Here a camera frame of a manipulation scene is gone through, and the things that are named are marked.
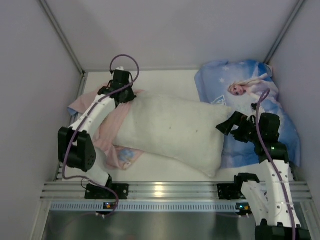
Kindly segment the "white pillow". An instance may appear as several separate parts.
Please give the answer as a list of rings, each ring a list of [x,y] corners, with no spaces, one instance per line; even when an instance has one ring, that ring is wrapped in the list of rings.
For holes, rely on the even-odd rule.
[[[216,127],[231,110],[143,91],[132,102],[114,144],[175,159],[213,178],[224,146],[224,135]]]

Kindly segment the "pink pillowcase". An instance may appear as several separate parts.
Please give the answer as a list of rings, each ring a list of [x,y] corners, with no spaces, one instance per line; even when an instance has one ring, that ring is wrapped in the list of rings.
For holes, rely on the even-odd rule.
[[[96,89],[81,95],[69,105],[69,114],[73,116],[76,113],[85,113],[94,102],[98,91]],[[127,170],[143,154],[141,150],[114,144],[114,140],[131,107],[132,102],[121,103],[104,119],[92,138],[93,145],[104,152],[106,156],[104,163],[107,168]]]

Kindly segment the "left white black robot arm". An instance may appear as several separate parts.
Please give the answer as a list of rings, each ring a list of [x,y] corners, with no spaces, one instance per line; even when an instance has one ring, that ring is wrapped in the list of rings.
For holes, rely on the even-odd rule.
[[[92,138],[113,110],[133,101],[136,96],[132,89],[135,78],[130,72],[116,69],[111,74],[112,80],[99,89],[81,117],[58,131],[58,160],[63,164],[63,179],[87,180],[99,193],[104,193],[104,198],[118,200],[119,196],[112,189],[112,177],[104,164],[96,159]]]

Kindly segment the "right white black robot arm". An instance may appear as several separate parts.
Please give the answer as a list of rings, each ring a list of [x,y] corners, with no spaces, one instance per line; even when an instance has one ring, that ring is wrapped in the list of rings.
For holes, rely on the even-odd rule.
[[[263,170],[266,193],[254,173],[239,173],[234,185],[244,195],[252,212],[257,240],[309,240],[311,234],[301,227],[296,214],[289,181],[289,155],[279,142],[279,116],[262,113],[246,116],[238,111],[216,129],[239,142],[254,144]]]

